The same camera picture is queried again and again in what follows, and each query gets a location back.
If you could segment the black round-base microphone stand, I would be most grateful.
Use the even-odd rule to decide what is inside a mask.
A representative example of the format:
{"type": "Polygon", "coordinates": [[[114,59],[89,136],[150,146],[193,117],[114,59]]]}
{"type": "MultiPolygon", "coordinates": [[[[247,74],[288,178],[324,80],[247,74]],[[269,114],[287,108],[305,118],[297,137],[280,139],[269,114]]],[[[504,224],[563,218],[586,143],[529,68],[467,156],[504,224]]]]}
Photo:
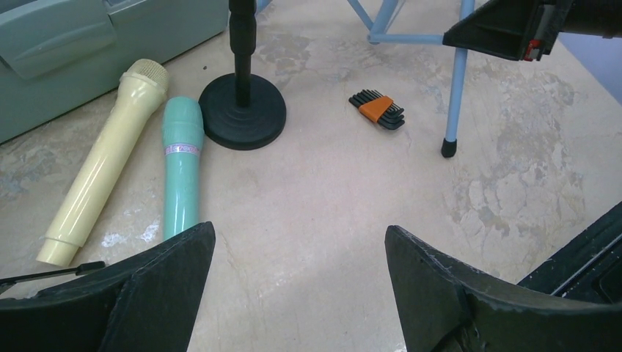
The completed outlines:
{"type": "Polygon", "coordinates": [[[228,3],[235,72],[216,78],[202,91],[199,105],[204,132],[223,147],[256,150],[281,134],[287,109],[279,89],[251,72],[257,37],[256,2],[229,0],[228,3]]]}

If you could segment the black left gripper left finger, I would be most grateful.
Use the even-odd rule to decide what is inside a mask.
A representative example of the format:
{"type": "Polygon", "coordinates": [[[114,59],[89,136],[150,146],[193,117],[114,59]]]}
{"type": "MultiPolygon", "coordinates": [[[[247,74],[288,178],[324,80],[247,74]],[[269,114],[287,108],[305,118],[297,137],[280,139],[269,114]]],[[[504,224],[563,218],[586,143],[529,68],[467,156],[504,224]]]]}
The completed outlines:
{"type": "Polygon", "coordinates": [[[216,243],[207,221],[31,298],[1,301],[3,351],[185,351],[216,243]]]}

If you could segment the cream yellow microphone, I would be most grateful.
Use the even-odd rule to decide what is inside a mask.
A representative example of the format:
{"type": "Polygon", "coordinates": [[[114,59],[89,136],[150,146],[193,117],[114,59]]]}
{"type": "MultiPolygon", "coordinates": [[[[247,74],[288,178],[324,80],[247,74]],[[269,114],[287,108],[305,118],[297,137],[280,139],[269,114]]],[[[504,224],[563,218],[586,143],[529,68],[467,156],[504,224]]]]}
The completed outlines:
{"type": "Polygon", "coordinates": [[[67,267],[84,246],[168,88],[167,70],[150,59],[137,60],[122,74],[109,118],[46,231],[38,262],[67,267]]]}

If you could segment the black tripod microphone stand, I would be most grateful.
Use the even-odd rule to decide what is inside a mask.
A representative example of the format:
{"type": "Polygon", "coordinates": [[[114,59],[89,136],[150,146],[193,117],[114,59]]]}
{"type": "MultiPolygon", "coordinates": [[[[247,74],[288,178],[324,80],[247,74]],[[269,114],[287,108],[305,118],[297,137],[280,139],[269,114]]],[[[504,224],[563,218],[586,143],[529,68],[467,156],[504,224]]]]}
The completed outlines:
{"type": "Polygon", "coordinates": [[[55,271],[46,271],[35,274],[27,274],[22,276],[13,276],[9,278],[1,279],[1,293],[5,293],[7,290],[12,288],[18,283],[22,282],[30,282],[36,281],[40,279],[47,279],[58,276],[66,276],[66,275],[74,275],[74,276],[83,276],[90,274],[92,272],[98,271],[106,267],[106,263],[104,261],[96,261],[90,263],[84,263],[76,266],[75,268],[64,268],[61,270],[55,271]]]}

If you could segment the mint green microphone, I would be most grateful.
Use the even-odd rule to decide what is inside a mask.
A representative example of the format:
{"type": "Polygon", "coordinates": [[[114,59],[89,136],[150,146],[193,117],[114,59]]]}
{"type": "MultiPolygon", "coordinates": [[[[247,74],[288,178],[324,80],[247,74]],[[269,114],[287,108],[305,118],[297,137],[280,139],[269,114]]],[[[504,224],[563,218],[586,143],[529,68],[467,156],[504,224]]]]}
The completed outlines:
{"type": "Polygon", "coordinates": [[[204,138],[198,102],[185,96],[169,99],[162,119],[165,241],[199,223],[200,155],[204,138]]]}

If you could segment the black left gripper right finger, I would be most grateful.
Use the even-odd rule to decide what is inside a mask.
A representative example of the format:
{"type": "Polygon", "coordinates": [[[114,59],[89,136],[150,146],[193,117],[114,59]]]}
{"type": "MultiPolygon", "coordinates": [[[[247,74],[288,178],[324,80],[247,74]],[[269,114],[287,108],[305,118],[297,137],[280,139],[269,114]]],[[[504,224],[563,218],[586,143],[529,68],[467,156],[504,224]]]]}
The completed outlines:
{"type": "Polygon", "coordinates": [[[385,235],[408,351],[619,351],[620,304],[594,304],[505,282],[399,226],[385,235]]]}

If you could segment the light blue music stand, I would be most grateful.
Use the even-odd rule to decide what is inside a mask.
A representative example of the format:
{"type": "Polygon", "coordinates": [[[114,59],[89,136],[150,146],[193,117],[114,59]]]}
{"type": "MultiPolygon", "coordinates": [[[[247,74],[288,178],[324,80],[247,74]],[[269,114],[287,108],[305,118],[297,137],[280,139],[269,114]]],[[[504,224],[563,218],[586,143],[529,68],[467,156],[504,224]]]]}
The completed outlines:
{"type": "Polygon", "coordinates": [[[341,106],[324,107],[327,93],[322,92],[310,107],[310,115],[320,118],[322,129],[318,142],[356,142],[363,150],[380,143],[402,142],[406,153],[431,154],[431,144],[436,138],[426,128],[426,119],[415,117],[421,111],[420,103],[431,97],[442,96],[442,88],[449,89],[448,100],[439,105],[446,117],[445,132],[439,156],[451,159],[457,150],[458,121],[460,117],[468,51],[457,48],[452,64],[436,62],[442,45],[440,34],[393,34],[390,27],[399,17],[403,1],[380,1],[371,13],[365,1],[350,1],[348,6],[366,30],[365,40],[341,33],[335,26],[327,26],[329,35],[311,40],[314,51],[304,64],[305,73],[324,78],[329,84],[342,84],[344,91],[352,93],[355,83],[380,84],[394,94],[408,108],[409,121],[398,120],[388,128],[383,122],[364,118],[351,107],[352,99],[342,95],[335,98],[341,106]]]}

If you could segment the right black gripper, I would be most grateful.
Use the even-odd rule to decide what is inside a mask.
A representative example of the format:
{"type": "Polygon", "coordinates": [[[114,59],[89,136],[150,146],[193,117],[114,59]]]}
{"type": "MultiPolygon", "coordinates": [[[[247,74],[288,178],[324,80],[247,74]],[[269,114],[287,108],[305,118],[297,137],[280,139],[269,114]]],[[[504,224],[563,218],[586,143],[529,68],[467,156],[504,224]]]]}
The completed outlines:
{"type": "Polygon", "coordinates": [[[620,1],[487,1],[448,29],[442,44],[511,61],[539,61],[559,33],[621,36],[620,1]]]}

